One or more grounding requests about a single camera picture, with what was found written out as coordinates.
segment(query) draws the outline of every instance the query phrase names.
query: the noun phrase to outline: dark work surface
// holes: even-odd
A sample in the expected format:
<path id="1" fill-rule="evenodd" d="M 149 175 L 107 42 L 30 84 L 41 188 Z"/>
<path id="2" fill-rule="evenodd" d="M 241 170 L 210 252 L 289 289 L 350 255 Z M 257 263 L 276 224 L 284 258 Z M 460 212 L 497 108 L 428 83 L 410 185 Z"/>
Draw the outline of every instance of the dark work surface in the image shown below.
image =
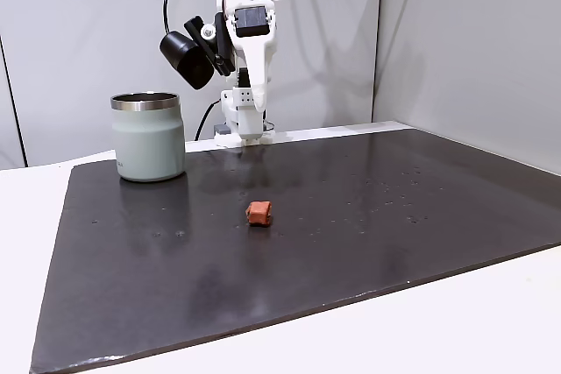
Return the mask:
<path id="1" fill-rule="evenodd" d="M 420 131 L 187 163 L 150 185 L 120 180 L 114 161 L 73 170 L 33 373 L 184 348 L 561 242 L 560 178 Z M 273 203 L 270 228 L 246 226 L 250 201 Z"/>

